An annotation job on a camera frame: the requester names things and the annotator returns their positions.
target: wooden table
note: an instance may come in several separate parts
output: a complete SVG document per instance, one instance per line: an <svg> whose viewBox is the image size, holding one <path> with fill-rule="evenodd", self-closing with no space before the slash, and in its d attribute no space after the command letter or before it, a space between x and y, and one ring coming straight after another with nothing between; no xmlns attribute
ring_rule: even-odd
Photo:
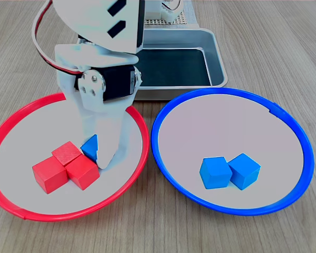
<svg viewBox="0 0 316 253"><path fill-rule="evenodd" d="M22 106L58 92L55 71L31 39L43 3L0 1L0 124ZM227 87L270 99L306 131L315 155L309 189L292 206L262 217L224 215L187 199L160 173L152 154L138 181L87 217L39 223L0 208L0 252L316 253L316 2L195 1L201 27L216 34ZM52 8L38 40L75 43ZM149 130L164 103L135 103Z"/></svg>

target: stainless steel tray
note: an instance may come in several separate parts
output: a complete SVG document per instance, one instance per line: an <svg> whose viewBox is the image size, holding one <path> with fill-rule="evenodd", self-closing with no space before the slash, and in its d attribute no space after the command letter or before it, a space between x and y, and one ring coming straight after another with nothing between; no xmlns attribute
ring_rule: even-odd
<svg viewBox="0 0 316 253"><path fill-rule="evenodd" d="M143 50L180 50L195 49L203 54L203 59L209 83L194 82L194 85L183 86L178 83L176 86L151 86L145 83L137 92L135 100L171 100L187 91L201 89L209 86L222 87L227 83L227 75L223 66L223 62L218 49L214 34L203 28L149 28L144 31ZM155 68L154 59L150 67ZM175 71L175 66L167 65L164 67L166 71ZM176 73L176 75L187 75L187 73Z"/></svg>

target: wooden block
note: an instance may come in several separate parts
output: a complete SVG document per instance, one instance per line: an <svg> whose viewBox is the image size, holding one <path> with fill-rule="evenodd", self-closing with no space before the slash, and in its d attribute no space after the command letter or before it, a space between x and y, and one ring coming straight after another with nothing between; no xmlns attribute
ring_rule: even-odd
<svg viewBox="0 0 316 253"><path fill-rule="evenodd" d="M80 150L71 142L63 144L61 147L55 149L52 155L63 165L66 166L74 159L76 159L82 153Z"/></svg>
<svg viewBox="0 0 316 253"><path fill-rule="evenodd" d="M47 194L68 182L65 167L55 157L49 157L34 165L33 172L36 182Z"/></svg>
<svg viewBox="0 0 316 253"><path fill-rule="evenodd" d="M232 171L224 157L212 157L203 159L200 176L206 189L227 187Z"/></svg>
<svg viewBox="0 0 316 253"><path fill-rule="evenodd" d="M232 170L231 182L244 190L257 181L261 166L246 154L241 154L228 163Z"/></svg>
<svg viewBox="0 0 316 253"><path fill-rule="evenodd" d="M85 190L100 177L96 163L81 154L66 167L69 178L82 190Z"/></svg>

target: metal tray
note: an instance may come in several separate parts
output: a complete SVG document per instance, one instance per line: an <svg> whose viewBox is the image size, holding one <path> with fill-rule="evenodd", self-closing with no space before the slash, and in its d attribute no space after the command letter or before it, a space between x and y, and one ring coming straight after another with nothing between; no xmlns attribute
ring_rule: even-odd
<svg viewBox="0 0 316 253"><path fill-rule="evenodd" d="M227 75L222 63L220 52L218 49L218 44L216 42L214 34L203 28L188 29L188 28L149 28L144 31L144 43L143 51L145 50L197 50L202 52L203 57L196 58L192 64L196 66L192 69L192 72L197 71L197 66L204 65L206 71L198 73L197 79L196 75L193 75L194 80L188 80L187 75L190 73L187 71L191 67L188 65L183 68L183 61L179 60L178 65L173 65L172 63L165 66L160 66L160 70L164 71L161 73L156 73L156 76L163 77L166 73L173 72L175 80L180 80L179 82L174 82L172 85L160 84L159 80L155 80L155 84L150 84L145 81L145 72L143 73L143 83L137 92L135 100L171 100L176 96L179 96L187 91L205 88L205 87L222 87L227 83ZM145 69L149 68L156 70L157 61L155 57L151 59L146 57L145 61L141 61L141 55L138 54L140 62L138 68L140 71L145 66ZM203 78L208 78L208 82L203 82ZM188 80L188 84L183 85L182 80Z"/></svg>

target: white robot bracket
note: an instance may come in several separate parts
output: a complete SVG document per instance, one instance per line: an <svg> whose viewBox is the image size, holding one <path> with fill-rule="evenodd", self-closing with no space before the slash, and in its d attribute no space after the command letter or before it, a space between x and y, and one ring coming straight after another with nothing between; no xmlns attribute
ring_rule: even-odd
<svg viewBox="0 0 316 253"><path fill-rule="evenodd" d="M136 56L104 53L91 43L55 47L57 63L83 71L81 76L73 76L57 70L57 82L82 120L81 144L97 134L97 165L101 169L108 166L119 148L125 110L132 105L142 83L140 71L132 65L138 61ZM106 57L112 66L105 64Z"/></svg>
<svg viewBox="0 0 316 253"><path fill-rule="evenodd" d="M57 45L55 61L36 41L42 17L53 2L64 23L85 38L81 44ZM125 110L142 83L134 54L142 49L144 14L144 0L46 0L33 22L36 49L57 69L57 83L82 120L82 133L77 133L81 144L98 136L101 169L119 148Z"/></svg>

